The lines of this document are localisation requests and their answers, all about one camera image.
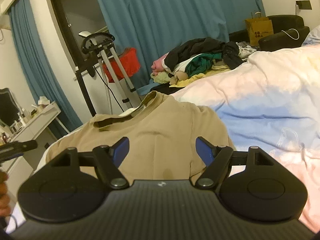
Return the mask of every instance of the beige t-shirt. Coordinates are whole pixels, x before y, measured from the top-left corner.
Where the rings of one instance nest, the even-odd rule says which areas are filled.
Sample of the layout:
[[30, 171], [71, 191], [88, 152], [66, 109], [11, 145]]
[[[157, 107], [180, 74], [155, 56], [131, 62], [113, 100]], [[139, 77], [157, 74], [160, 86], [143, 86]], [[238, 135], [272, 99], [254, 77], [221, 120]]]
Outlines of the beige t-shirt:
[[225, 125], [209, 107], [177, 102], [172, 96], [152, 91], [127, 116], [96, 115], [81, 130], [53, 145], [46, 161], [67, 147], [92, 151], [99, 145], [111, 146], [123, 136], [129, 138], [130, 150], [119, 170], [130, 183], [135, 179], [190, 177], [195, 182], [205, 168], [196, 152], [198, 136], [234, 149]]

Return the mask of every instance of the blue curtain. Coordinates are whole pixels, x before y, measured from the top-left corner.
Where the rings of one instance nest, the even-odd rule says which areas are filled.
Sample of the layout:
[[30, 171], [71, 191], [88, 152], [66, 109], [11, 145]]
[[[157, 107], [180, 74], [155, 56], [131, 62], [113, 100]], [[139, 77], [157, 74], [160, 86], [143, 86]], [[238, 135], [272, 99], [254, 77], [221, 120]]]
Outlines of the blue curtain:
[[228, 41], [245, 28], [261, 0], [98, 0], [116, 48], [135, 47], [141, 68], [136, 87], [148, 83], [152, 62], [185, 41], [210, 36]]
[[[44, 53], [29, 0], [16, 0], [9, 10], [12, 35], [18, 58], [36, 102], [40, 96], [56, 101], [61, 109], [58, 118], [72, 131], [82, 125], [54, 76]], [[66, 132], [55, 120], [49, 126], [61, 138]]]

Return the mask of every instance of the hand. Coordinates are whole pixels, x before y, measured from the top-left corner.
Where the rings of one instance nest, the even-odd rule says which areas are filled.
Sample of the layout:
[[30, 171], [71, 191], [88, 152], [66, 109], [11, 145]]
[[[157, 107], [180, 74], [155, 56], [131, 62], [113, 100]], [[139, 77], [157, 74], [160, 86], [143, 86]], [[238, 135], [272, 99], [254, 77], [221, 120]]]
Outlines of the hand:
[[[0, 180], [6, 181], [8, 179], [8, 175], [0, 171]], [[0, 217], [7, 217], [11, 213], [11, 209], [9, 207], [10, 197], [8, 195], [8, 187], [5, 182], [0, 184]]]

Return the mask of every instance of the ribbed black surface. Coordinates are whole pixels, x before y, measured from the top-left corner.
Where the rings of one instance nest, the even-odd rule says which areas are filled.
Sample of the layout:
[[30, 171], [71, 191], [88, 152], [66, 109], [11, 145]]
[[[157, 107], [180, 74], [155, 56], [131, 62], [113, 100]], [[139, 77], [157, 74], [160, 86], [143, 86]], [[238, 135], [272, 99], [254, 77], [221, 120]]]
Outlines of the ribbed black surface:
[[55, 225], [29, 220], [11, 236], [16, 240], [309, 240], [313, 236], [297, 220], [276, 225], [242, 220], [225, 210], [214, 193], [195, 189], [187, 180], [166, 181], [162, 187], [159, 183], [136, 181], [130, 189], [113, 191], [83, 219]]

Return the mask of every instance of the yellow towel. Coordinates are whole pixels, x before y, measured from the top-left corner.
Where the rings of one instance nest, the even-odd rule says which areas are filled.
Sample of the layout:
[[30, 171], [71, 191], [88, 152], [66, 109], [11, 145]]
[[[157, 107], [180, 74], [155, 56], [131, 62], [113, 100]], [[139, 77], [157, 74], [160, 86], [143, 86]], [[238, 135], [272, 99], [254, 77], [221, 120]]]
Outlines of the yellow towel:
[[218, 70], [208, 70], [206, 73], [200, 73], [200, 74], [197, 74], [197, 75], [194, 75], [192, 77], [190, 77], [189, 79], [186, 79], [186, 80], [182, 80], [182, 81], [178, 81], [176, 85], [171, 85], [170, 87], [172, 88], [184, 88], [186, 87], [187, 85], [191, 84], [192, 82], [198, 80], [198, 79], [201, 79], [201, 78], [204, 78], [204, 77], [210, 77], [210, 76], [213, 76], [215, 74], [218, 74], [218, 73], [222, 73], [222, 72], [227, 72], [229, 71], [229, 67], [226, 65], [227, 68], [221, 68], [221, 69], [218, 69]]

